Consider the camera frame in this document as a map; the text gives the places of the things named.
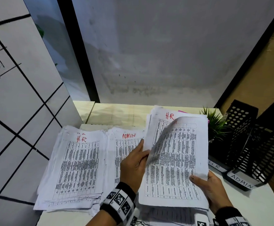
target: table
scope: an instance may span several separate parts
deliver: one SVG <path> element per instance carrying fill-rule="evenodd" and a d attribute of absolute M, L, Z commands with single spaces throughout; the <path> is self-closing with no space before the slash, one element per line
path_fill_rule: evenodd
<path fill-rule="evenodd" d="M 77 111 L 79 112 L 80 117 L 84 124 L 86 123 L 95 102 L 86 102 L 86 101 L 73 101 Z"/>
<path fill-rule="evenodd" d="M 152 108 L 153 106 L 144 105 L 95 103 L 87 125 L 83 124 L 81 127 L 84 130 L 111 128 L 112 125 L 145 127 L 146 114 L 148 114 Z M 184 107 L 166 108 L 192 113 L 199 113 L 200 110 L 200 108 Z M 222 180 L 232 204 L 239 209 L 250 224 L 253 226 L 274 225 L 274 193 L 268 184 L 258 187 L 255 190 L 244 192 L 223 180 L 221 173 L 213 167 L 209 166 L 209 169 Z M 85 226 L 90 219 L 91 216 L 88 213 L 62 211 L 42 213 L 37 226 Z"/>

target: yellow wall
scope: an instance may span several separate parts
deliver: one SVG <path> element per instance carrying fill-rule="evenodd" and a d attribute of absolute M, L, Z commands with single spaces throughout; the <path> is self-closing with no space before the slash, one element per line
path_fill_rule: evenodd
<path fill-rule="evenodd" d="M 259 108 L 259 115 L 274 102 L 274 34 L 250 70 L 222 105 L 223 114 L 234 99 Z M 270 181 L 270 186 L 274 191 L 274 177 Z"/>

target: wall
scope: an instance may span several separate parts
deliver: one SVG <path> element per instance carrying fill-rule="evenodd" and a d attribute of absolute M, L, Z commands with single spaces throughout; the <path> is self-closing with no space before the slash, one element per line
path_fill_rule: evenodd
<path fill-rule="evenodd" d="M 57 0 L 24 0 L 73 100 L 90 101 Z"/>
<path fill-rule="evenodd" d="M 0 226 L 35 226 L 62 126 L 82 120 L 23 0 L 0 0 Z"/>
<path fill-rule="evenodd" d="M 259 115 L 274 102 L 274 34 L 221 107 L 222 113 L 226 112 L 234 99 L 256 106 L 259 108 Z M 270 186 L 274 191 L 274 177 Z"/>
<path fill-rule="evenodd" d="M 72 0 L 101 102 L 213 107 L 274 0 Z"/>

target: stack of documents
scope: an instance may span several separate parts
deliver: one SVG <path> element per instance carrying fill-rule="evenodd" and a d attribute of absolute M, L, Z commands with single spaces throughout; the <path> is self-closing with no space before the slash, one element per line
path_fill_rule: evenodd
<path fill-rule="evenodd" d="M 207 179 L 207 116 L 158 106 L 147 116 L 145 129 L 88 132 L 64 127 L 38 187 L 34 209 L 84 211 L 94 216 L 120 181 L 121 161 L 141 139 L 143 150 L 151 149 L 135 199 L 142 220 L 151 225 L 156 221 L 192 225 L 194 211 L 209 207 L 202 190 L 189 181 L 190 175 Z"/>

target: perforated metal organizer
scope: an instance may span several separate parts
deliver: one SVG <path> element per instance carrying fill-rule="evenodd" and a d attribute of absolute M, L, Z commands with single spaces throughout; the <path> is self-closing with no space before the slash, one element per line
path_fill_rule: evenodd
<path fill-rule="evenodd" d="M 246 124 L 244 128 L 242 132 L 249 134 L 248 140 L 233 169 L 224 173 L 223 177 L 248 191 L 266 184 L 274 175 L 274 103 L 256 119 L 250 131 Z M 235 143 L 235 148 L 241 147 L 238 140 Z"/>
<path fill-rule="evenodd" d="M 227 172 L 235 165 L 241 150 L 248 139 L 244 129 L 251 130 L 253 121 L 257 117 L 258 108 L 234 100 L 224 114 L 230 128 L 223 140 L 214 140 L 209 144 L 209 165 L 221 172 Z"/>

